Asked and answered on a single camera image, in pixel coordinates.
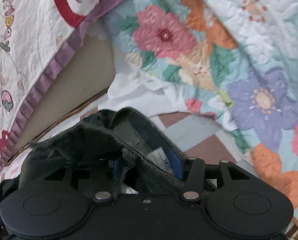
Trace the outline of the dark blue denim jeans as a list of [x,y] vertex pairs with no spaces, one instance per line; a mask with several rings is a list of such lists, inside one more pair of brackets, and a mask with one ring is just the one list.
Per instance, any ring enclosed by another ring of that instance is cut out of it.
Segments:
[[[173,239],[184,181],[150,159],[176,150],[145,116],[103,110],[33,144],[20,175],[0,184],[0,239]],[[113,203],[93,201],[92,165],[124,172]]]

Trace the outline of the checkered bed sheet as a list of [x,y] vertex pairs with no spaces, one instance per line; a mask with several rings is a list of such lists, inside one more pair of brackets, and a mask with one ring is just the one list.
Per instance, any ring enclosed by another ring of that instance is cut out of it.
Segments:
[[[72,111],[39,135],[38,141],[49,139],[75,125],[83,117],[96,113],[97,105],[98,102],[94,101],[84,109],[80,107]],[[156,115],[150,120],[188,157],[199,157],[208,164],[217,164],[223,159],[234,161],[239,167],[257,176],[253,166],[242,157],[234,137],[209,116],[175,112]],[[0,173],[0,183],[20,174],[22,163],[30,151],[31,148],[26,146],[10,160]]]

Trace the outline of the beige mattress edge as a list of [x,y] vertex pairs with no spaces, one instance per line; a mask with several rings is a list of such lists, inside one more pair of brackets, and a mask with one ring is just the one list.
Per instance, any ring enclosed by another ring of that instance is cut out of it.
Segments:
[[105,93],[115,77],[111,43],[86,35],[64,68],[47,68],[21,106],[4,154],[11,159],[37,135],[80,105]]

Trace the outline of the white bear print quilt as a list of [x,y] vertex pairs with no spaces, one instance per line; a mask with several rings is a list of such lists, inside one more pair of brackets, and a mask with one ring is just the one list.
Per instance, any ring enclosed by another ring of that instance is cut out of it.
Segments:
[[90,22],[122,1],[0,0],[0,172]]

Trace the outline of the floral quilt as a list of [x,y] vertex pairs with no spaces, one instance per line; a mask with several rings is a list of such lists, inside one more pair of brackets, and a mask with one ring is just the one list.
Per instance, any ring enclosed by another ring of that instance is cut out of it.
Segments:
[[283,192],[298,226],[298,0],[125,0],[104,108],[208,115]]

